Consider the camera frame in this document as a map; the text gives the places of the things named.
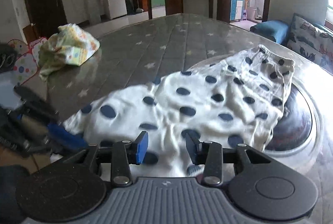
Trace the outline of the white polka dot garment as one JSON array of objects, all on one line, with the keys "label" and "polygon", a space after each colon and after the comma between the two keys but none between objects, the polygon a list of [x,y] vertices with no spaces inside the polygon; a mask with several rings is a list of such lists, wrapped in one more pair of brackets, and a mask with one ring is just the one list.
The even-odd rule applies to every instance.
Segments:
[{"label": "white polka dot garment", "polygon": [[264,46],[212,65],[179,71],[147,85],[117,90],[64,122],[90,144],[133,140],[148,132],[145,164],[134,177],[185,177],[190,166],[185,136],[263,150],[282,118],[295,62]]}]

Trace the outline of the polka dot toy tent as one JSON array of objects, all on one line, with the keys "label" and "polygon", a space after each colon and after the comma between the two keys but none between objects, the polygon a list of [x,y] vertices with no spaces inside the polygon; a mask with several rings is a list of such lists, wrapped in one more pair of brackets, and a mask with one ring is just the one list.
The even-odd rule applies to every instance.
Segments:
[{"label": "polka dot toy tent", "polygon": [[46,41],[47,38],[42,37],[29,44],[18,39],[8,42],[17,51],[17,59],[13,68],[15,85],[22,85],[38,74],[40,49]]}]

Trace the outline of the colourful patterned cloth bundle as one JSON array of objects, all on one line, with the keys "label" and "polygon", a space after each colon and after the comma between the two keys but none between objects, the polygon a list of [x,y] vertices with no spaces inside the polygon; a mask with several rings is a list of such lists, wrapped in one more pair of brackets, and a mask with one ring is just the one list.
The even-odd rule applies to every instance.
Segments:
[{"label": "colourful patterned cloth bundle", "polygon": [[58,27],[59,32],[42,44],[39,52],[39,77],[48,77],[64,66],[81,66],[100,48],[100,42],[77,24]]}]

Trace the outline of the round black induction cooktop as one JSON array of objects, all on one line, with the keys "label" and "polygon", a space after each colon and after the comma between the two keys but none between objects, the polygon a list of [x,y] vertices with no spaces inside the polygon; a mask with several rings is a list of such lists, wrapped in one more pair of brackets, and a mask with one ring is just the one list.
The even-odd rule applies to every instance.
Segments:
[{"label": "round black induction cooktop", "polygon": [[294,77],[284,115],[273,129],[265,153],[289,165],[316,161],[323,147],[324,120],[304,83]]}]

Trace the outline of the grey star quilted mat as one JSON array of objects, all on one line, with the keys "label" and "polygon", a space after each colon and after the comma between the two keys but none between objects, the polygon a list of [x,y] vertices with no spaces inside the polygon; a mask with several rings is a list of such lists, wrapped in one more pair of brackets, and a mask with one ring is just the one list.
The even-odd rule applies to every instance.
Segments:
[{"label": "grey star quilted mat", "polygon": [[59,111],[63,127],[72,115],[111,92],[212,65],[243,50],[264,46],[293,60],[293,78],[301,79],[314,98],[325,134],[315,162],[291,167],[317,185],[319,198],[312,223],[332,223],[332,73],[260,35],[194,14],[127,26],[99,42],[100,48],[83,65],[65,66],[48,77],[49,101]]}]

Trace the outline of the dark wooden door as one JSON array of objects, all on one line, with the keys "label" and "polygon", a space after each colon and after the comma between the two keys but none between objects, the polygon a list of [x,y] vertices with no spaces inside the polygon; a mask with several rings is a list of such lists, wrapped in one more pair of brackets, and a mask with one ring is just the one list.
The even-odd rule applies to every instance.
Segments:
[{"label": "dark wooden door", "polygon": [[29,21],[38,35],[49,38],[58,33],[58,27],[67,24],[62,0],[24,0]]}]

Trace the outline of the water dispenser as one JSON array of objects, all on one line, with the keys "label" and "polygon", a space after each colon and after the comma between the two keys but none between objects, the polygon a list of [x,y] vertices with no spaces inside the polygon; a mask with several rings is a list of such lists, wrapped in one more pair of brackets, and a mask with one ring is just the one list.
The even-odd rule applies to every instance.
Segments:
[{"label": "water dispenser", "polygon": [[91,25],[101,22],[98,0],[84,0],[85,9]]}]

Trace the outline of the blue sofa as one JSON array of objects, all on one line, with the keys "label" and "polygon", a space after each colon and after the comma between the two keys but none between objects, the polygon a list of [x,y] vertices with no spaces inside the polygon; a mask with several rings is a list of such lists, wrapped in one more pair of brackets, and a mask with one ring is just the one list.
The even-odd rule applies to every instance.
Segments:
[{"label": "blue sofa", "polygon": [[[307,18],[305,18],[305,19],[310,21],[312,24],[318,24]],[[323,30],[332,32],[332,30],[329,30],[328,28],[321,26],[320,24],[318,24],[318,25]],[[281,20],[270,20],[270,21],[259,23],[259,24],[256,24],[255,26],[252,26],[250,28],[250,31],[257,35],[260,35],[266,39],[274,41],[277,44],[281,44],[281,45],[287,47],[286,43],[288,41],[290,27],[291,27],[291,23],[287,24]]]}]

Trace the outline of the blue white cabinet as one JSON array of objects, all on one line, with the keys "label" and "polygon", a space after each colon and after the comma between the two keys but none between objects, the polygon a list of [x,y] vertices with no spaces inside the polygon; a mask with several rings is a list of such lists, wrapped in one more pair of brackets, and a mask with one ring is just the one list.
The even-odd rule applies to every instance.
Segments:
[{"label": "blue white cabinet", "polygon": [[231,0],[230,21],[238,21],[243,17],[246,0]]}]

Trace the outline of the butterfly print cushion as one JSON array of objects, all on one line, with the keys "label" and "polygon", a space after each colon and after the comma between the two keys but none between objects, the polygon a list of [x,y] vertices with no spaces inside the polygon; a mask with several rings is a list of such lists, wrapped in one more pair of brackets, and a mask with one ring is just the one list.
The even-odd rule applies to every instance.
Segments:
[{"label": "butterfly print cushion", "polygon": [[286,46],[332,73],[332,32],[294,14]]}]

